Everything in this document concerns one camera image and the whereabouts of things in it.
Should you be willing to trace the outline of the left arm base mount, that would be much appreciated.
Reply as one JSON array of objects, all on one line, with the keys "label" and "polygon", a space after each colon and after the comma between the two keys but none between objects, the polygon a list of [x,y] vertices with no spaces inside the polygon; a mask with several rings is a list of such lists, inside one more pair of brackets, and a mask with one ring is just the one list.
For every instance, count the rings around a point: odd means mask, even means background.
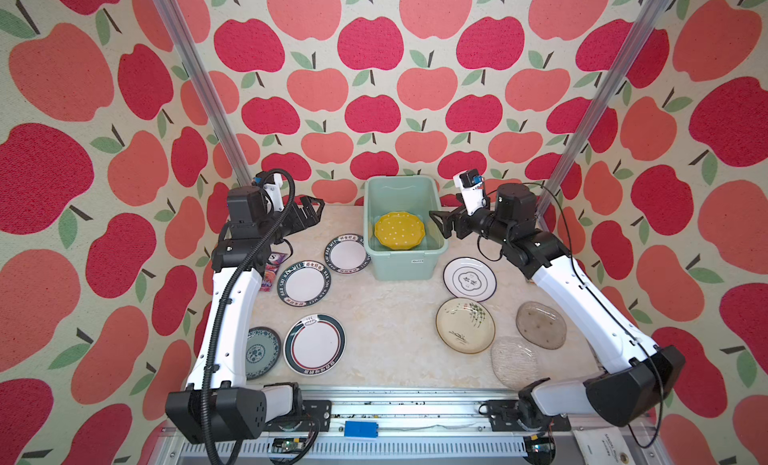
[{"label": "left arm base mount", "polygon": [[328,432],[331,415],[330,400],[305,400],[299,412],[273,419],[265,425],[265,430],[274,433]]}]

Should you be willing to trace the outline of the yellow dotted scalloped plate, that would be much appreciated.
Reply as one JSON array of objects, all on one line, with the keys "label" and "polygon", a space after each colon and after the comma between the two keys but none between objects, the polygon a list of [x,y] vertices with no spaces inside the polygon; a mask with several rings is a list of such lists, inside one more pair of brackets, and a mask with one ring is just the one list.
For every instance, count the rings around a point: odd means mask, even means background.
[{"label": "yellow dotted scalloped plate", "polygon": [[426,229],[418,216],[395,211],[383,215],[375,223],[374,236],[390,250],[411,250],[425,239]]}]

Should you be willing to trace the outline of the white plate black flower outline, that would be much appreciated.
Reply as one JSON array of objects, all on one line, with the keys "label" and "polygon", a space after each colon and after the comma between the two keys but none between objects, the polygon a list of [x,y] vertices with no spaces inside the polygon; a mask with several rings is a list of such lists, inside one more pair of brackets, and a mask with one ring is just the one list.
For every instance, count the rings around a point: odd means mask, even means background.
[{"label": "white plate black flower outline", "polygon": [[497,290],[497,279],[492,269],[471,257],[451,260],[443,269],[443,282],[454,297],[476,302],[488,300]]}]

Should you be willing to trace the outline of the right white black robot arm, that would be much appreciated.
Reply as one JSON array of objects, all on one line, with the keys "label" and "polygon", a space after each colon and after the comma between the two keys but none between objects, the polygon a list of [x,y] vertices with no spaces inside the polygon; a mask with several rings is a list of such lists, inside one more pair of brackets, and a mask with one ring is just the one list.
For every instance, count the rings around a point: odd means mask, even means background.
[{"label": "right white black robot arm", "polygon": [[592,378],[529,384],[518,393],[516,414],[529,430],[557,415],[597,415],[624,427],[672,391],[685,365],[674,346],[660,347],[634,326],[590,281],[555,235],[538,229],[536,195],[524,184],[506,183],[489,199],[484,180],[470,170],[453,178],[460,207],[433,211],[446,238],[475,233],[501,246],[501,255],[553,298],[581,330],[604,372]]}]

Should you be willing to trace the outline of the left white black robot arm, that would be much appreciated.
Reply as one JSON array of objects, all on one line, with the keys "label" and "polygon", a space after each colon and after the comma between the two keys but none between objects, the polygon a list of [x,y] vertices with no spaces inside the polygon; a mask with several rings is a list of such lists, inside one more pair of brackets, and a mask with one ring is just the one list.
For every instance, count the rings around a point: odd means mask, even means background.
[{"label": "left white black robot arm", "polygon": [[325,203],[283,199],[276,185],[250,185],[227,196],[229,220],[212,254],[213,299],[198,358],[165,412],[192,444],[256,439],[272,420],[303,411],[297,384],[246,385],[249,323],[271,247],[318,224]]}]

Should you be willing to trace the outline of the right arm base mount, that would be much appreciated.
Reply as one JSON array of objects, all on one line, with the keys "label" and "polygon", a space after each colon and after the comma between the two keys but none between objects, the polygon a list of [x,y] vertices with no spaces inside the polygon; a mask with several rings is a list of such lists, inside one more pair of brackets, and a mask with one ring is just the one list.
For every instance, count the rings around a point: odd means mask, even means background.
[{"label": "right arm base mount", "polygon": [[487,418],[493,432],[569,432],[569,419],[562,415],[545,416],[531,405],[519,400],[489,400],[482,402],[478,413]]}]

